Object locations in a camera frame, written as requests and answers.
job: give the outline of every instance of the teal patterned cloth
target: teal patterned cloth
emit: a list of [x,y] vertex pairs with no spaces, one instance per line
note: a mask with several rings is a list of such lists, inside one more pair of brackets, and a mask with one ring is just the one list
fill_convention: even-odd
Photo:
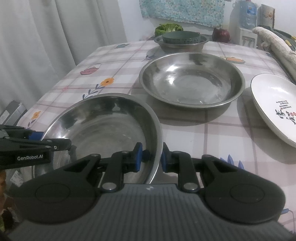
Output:
[[140,0],[142,16],[221,27],[225,0]]

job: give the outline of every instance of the floral tablecloth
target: floral tablecloth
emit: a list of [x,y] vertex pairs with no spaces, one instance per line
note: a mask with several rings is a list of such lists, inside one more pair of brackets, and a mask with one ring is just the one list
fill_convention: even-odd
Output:
[[[18,124],[44,131],[61,112],[89,96],[114,92],[137,96],[156,112],[170,150],[185,151],[196,158],[211,154],[279,185],[285,192],[287,208],[279,222],[292,231],[296,149],[267,127],[250,91],[250,82],[258,74],[288,77],[272,56],[261,50],[208,42],[203,52],[225,58],[243,73],[246,89],[230,105],[196,111],[177,108],[147,95],[139,83],[139,72],[149,60],[164,53],[153,41],[141,41],[98,48],[46,93]],[[176,182],[176,176],[168,178]]]

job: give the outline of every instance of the lettuce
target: lettuce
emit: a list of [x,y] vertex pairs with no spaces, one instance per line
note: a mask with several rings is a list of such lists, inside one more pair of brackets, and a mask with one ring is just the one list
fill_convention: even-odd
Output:
[[175,23],[160,24],[155,29],[155,36],[163,35],[166,32],[172,32],[172,31],[183,31],[183,28],[182,26]]

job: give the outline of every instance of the red onion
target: red onion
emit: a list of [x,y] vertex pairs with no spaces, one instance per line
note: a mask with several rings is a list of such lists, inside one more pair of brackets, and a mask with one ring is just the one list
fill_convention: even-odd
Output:
[[226,29],[214,28],[212,40],[215,42],[228,43],[230,41],[230,34]]

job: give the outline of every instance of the white ceramic dish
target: white ceramic dish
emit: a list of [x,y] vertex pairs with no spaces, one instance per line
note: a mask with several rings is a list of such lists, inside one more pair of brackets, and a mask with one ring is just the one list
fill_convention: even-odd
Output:
[[296,147],[296,85],[273,75],[259,74],[251,81],[254,104],[268,127]]

